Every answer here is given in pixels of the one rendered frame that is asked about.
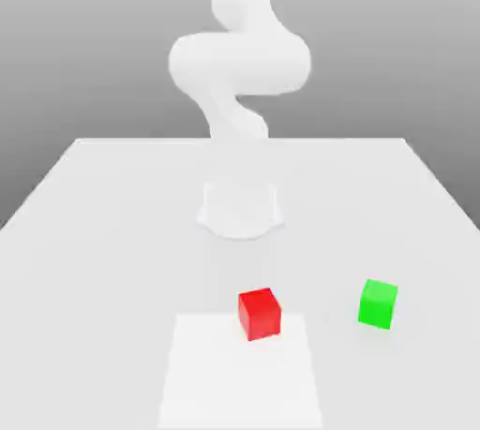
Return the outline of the small red cube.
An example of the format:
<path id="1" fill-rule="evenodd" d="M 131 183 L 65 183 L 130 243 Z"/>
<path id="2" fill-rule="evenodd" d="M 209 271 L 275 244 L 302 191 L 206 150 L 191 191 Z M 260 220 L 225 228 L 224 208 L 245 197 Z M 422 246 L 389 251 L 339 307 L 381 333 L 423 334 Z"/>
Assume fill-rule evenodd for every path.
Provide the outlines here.
<path id="1" fill-rule="evenodd" d="M 238 295 L 238 318 L 248 341 L 280 334 L 281 307 L 270 288 Z"/>

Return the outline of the small green cube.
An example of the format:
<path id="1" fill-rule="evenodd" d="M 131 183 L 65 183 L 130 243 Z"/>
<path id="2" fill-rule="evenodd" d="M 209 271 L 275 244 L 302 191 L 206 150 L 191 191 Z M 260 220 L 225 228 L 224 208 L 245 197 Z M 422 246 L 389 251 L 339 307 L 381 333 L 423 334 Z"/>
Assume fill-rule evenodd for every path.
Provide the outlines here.
<path id="1" fill-rule="evenodd" d="M 368 279 L 363 288 L 358 321 L 376 328 L 391 328 L 398 287 L 382 281 Z"/>

